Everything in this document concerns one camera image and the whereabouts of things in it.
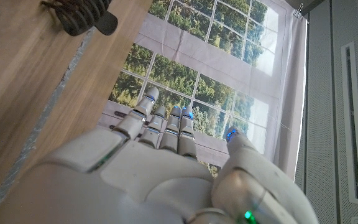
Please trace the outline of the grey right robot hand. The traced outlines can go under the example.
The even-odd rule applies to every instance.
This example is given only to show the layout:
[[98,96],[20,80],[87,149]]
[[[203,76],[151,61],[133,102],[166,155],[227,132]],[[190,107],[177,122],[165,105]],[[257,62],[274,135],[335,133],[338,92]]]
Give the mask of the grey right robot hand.
[[193,113],[151,88],[112,130],[46,155],[0,204],[0,223],[317,223],[310,202],[235,127],[217,177],[197,160]]

